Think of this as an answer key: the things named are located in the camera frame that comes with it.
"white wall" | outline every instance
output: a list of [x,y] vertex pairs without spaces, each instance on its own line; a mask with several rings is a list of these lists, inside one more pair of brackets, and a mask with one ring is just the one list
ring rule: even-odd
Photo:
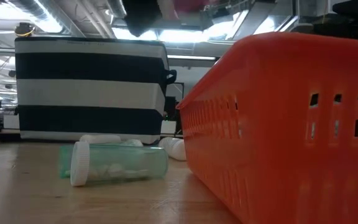
[[[185,96],[193,88],[193,86],[208,72],[210,68],[203,67],[174,67],[171,66],[170,69],[175,69],[178,72],[176,82],[182,82],[185,84]],[[176,89],[173,85],[167,87],[167,96],[175,96],[177,101],[181,100],[181,92]]]

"bag handle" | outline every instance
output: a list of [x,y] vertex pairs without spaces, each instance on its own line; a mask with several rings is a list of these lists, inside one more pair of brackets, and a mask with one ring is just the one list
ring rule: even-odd
[[170,70],[167,71],[167,75],[172,75],[171,77],[167,78],[167,85],[174,83],[177,80],[177,71],[176,70]]

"table surface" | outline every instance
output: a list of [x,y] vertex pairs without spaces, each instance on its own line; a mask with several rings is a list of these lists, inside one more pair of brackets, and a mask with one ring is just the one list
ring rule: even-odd
[[0,144],[0,223],[239,223],[191,173],[73,188],[58,177],[59,144]]

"black and white striped bag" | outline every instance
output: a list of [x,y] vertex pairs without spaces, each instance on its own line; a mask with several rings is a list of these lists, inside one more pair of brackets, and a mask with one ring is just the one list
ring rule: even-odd
[[162,43],[29,37],[15,45],[22,138],[159,139],[165,91],[176,80]]

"orange plastic basket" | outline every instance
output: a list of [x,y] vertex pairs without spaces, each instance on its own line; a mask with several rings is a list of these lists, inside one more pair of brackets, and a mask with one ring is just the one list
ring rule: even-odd
[[243,223],[358,224],[358,40],[247,37],[178,108],[189,167]]

